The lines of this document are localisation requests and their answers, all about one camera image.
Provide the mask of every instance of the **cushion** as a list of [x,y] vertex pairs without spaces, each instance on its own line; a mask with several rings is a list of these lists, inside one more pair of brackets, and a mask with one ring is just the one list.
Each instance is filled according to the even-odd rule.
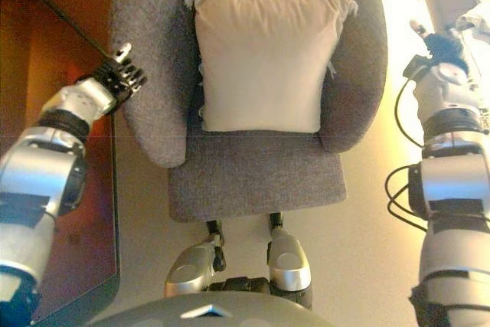
[[203,130],[318,132],[322,84],[353,0],[186,0],[204,84]]

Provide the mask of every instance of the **black cable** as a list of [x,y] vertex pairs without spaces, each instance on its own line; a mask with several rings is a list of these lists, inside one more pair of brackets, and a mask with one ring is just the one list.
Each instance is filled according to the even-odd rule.
[[[406,191],[408,188],[408,184],[405,185],[403,188],[401,188],[394,196],[393,196],[393,199],[396,200],[404,191]],[[406,224],[409,224],[410,226],[413,226],[413,227],[416,227],[417,229],[423,231],[424,233],[427,232],[427,229],[425,227],[422,227],[418,224],[415,224],[414,222],[410,221],[410,220],[407,220],[405,217],[403,216],[400,216],[399,214],[396,214],[395,212],[393,212],[393,210],[391,209],[391,205],[394,203],[394,201],[392,201],[390,199],[390,201],[388,202],[388,206],[387,206],[387,209],[388,209],[388,212],[390,212],[391,215],[393,215],[394,217],[396,217],[398,220],[400,221],[403,221],[404,223]]]
[[411,215],[411,216],[415,216],[415,217],[418,217],[417,214],[415,212],[412,212],[410,210],[407,210],[405,207],[403,207],[401,204],[399,204],[397,201],[396,201],[396,198],[393,198],[391,196],[391,193],[390,193],[390,189],[388,188],[388,183],[390,182],[390,179],[393,175],[395,175],[397,172],[400,172],[401,170],[404,170],[406,168],[409,168],[410,165],[406,165],[406,166],[402,166],[401,168],[397,168],[395,170],[393,170],[386,178],[386,181],[384,182],[384,191],[386,192],[386,195],[388,196],[388,198],[390,199],[390,201],[393,202],[393,204],[395,206],[397,206],[400,210],[402,210],[403,212]]
[[395,213],[392,209],[391,209],[391,205],[394,204],[395,206],[397,206],[400,210],[402,210],[403,212],[411,215],[411,216],[414,216],[414,217],[418,217],[416,213],[412,212],[412,211],[409,211],[407,210],[405,207],[403,207],[402,205],[400,205],[398,202],[397,202],[397,198],[400,197],[400,195],[406,191],[408,189],[408,184],[404,185],[395,195],[391,195],[390,193],[390,189],[388,188],[388,185],[389,185],[389,182],[391,180],[391,178],[393,177],[393,175],[397,174],[398,172],[402,171],[402,170],[405,170],[405,169],[408,169],[410,168],[411,165],[405,165],[405,166],[401,166],[399,168],[396,168],[394,169],[386,178],[385,182],[384,182],[384,190],[386,191],[386,194],[388,196],[388,198],[390,199],[388,201],[388,205],[387,205],[387,209],[388,209],[388,212],[393,215],[394,217],[396,217],[398,220],[401,220],[403,221],[404,223],[406,224],[409,224],[410,226],[413,226],[413,227],[416,227],[417,229],[421,230],[421,231],[424,231],[424,232],[427,232],[427,229],[425,227],[422,227],[418,224],[415,224],[414,222],[410,221],[410,220],[407,220],[405,217],[403,216],[400,216],[399,214]]
[[86,42],[92,47],[97,49],[104,57],[111,58],[104,49],[94,40],[92,40],[67,14],[65,14],[60,7],[56,5],[52,0],[41,0],[51,11],[53,11],[62,21],[68,23],[72,29],[74,29]]
[[405,81],[405,84],[403,87],[401,87],[400,92],[398,93],[397,99],[395,101],[395,121],[397,122],[398,129],[402,132],[402,134],[409,140],[411,141],[415,146],[423,148],[423,145],[418,143],[415,139],[410,137],[407,132],[405,132],[405,129],[401,126],[400,119],[398,118],[398,105],[400,104],[400,98],[403,92],[405,91],[405,87],[407,87],[407,84],[410,82],[410,80],[407,78],[407,81]]

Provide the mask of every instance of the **robotic arm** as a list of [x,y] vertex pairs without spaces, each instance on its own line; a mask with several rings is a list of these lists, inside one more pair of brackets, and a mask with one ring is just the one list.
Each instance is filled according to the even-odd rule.
[[130,44],[91,75],[62,88],[0,161],[0,325],[29,325],[53,242],[56,217],[75,209],[93,122],[145,82]]
[[461,46],[413,26],[432,58],[415,56],[422,161],[409,167],[412,211],[428,221],[420,284],[410,297],[420,326],[490,325],[490,137],[468,84]]

